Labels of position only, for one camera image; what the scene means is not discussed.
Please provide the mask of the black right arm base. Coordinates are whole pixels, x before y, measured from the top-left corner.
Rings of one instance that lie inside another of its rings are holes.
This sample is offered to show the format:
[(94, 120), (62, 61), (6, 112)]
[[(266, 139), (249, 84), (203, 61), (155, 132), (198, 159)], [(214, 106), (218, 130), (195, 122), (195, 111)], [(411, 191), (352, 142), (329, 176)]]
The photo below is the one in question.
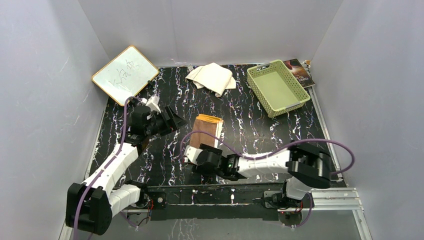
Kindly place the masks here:
[(315, 207), (310, 192), (307, 192), (301, 200), (297, 200), (287, 197), (283, 190), (265, 191), (261, 200), (266, 209), (277, 210), (277, 217), (282, 226), (291, 229), (304, 225)]

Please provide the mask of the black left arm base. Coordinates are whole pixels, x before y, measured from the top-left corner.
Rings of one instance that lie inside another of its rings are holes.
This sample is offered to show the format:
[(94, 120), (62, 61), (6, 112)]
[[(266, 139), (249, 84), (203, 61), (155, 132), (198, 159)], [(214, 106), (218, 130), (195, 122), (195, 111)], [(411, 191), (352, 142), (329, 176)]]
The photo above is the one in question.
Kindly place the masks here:
[(108, 197), (112, 215), (133, 207), (146, 210), (166, 208), (167, 194), (164, 191), (149, 189), (146, 183), (128, 180)]

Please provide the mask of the yellow brown bear towel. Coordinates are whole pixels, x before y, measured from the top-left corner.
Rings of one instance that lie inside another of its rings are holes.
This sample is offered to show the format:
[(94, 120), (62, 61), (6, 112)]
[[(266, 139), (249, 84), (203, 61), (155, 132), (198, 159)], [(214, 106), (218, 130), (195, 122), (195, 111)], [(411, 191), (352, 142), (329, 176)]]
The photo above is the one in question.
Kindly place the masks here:
[[(215, 136), (216, 138), (221, 137), (223, 129), (224, 120), (222, 118), (199, 114), (194, 121), (192, 130), (201, 131)], [(212, 136), (209, 136), (205, 133), (193, 133), (190, 136), (189, 145), (194, 148), (200, 148), (201, 144), (205, 144), (214, 148), (217, 148), (219, 142)]]

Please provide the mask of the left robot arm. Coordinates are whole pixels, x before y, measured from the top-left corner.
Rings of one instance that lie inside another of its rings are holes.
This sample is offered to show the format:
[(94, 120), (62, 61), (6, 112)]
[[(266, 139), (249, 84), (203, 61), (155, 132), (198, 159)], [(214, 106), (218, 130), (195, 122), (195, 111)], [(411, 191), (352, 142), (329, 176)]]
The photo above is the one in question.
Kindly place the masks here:
[(152, 208), (153, 194), (145, 183), (129, 180), (120, 188), (116, 184), (127, 168), (137, 160), (154, 136), (166, 136), (187, 122), (169, 106), (161, 109), (157, 95), (140, 98), (131, 114), (124, 112), (120, 138), (112, 153), (82, 183), (67, 190), (65, 225), (78, 231), (103, 235), (112, 218), (130, 206)]

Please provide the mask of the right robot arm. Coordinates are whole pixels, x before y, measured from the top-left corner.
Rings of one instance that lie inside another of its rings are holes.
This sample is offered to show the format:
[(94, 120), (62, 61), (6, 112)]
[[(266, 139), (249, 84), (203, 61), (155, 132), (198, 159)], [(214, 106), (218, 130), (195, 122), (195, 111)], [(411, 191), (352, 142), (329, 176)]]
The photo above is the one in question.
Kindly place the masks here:
[(282, 202), (295, 207), (311, 189), (331, 186), (331, 157), (310, 144), (293, 145), (276, 153), (229, 154), (209, 145), (189, 146), (184, 161), (193, 165), (193, 172), (238, 181), (256, 175), (290, 174), (283, 185)]

